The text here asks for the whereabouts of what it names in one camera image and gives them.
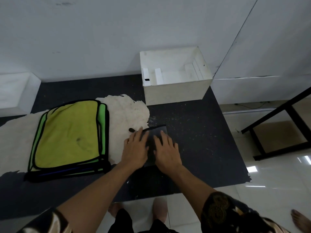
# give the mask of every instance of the hand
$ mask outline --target hand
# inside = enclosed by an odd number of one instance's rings
[[[149,149],[146,146],[149,131],[147,131],[142,140],[142,127],[130,135],[128,139],[124,140],[124,148],[122,153],[121,162],[130,165],[134,170],[141,168],[147,161],[147,151]]]
[[[163,145],[161,145],[159,138],[153,136],[156,145],[156,151],[153,151],[156,158],[155,164],[161,172],[170,176],[179,166],[182,166],[178,144],[173,144],[172,138],[166,135],[163,131],[161,131],[161,137]]]

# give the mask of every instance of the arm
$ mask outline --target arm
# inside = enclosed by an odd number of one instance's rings
[[[161,172],[168,175],[187,198],[196,215],[201,220],[201,213],[209,195],[215,189],[195,177],[182,165],[178,144],[173,144],[171,137],[161,131],[163,145],[159,138],[154,136],[156,144],[155,164]]]
[[[142,128],[124,141],[121,162],[110,172],[78,192],[57,209],[69,222],[73,232],[95,232],[113,198],[127,180],[147,160],[145,148],[148,132],[142,137]]]

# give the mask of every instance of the white wall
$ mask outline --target white wall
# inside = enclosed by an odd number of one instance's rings
[[[220,104],[286,100],[311,87],[310,9],[311,0],[256,2],[215,74]]]
[[[199,46],[215,73],[256,0],[0,0],[0,73],[140,73],[139,51]]]

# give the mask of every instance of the dark tabletop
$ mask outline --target dark tabletop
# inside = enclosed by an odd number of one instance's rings
[[[41,83],[31,112],[74,100],[121,94],[145,102],[142,76]],[[202,100],[150,105],[148,109],[149,126],[166,124],[168,134],[179,145],[183,165],[195,176],[212,187],[251,180],[211,88]],[[21,116],[0,118],[0,125],[17,117]],[[23,181],[24,174],[7,172],[0,177],[0,220],[40,214],[49,207],[58,206],[103,175],[29,183]],[[156,166],[150,166],[134,172],[114,200],[121,202],[179,192],[169,177]]]

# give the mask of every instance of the patterned shirt sleeve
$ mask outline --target patterned shirt sleeve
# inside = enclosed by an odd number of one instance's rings
[[[71,227],[64,216],[56,209],[50,208],[33,219],[17,233],[71,233]]]
[[[212,193],[201,214],[202,232],[287,233],[274,221],[261,217],[246,204],[222,192]]]

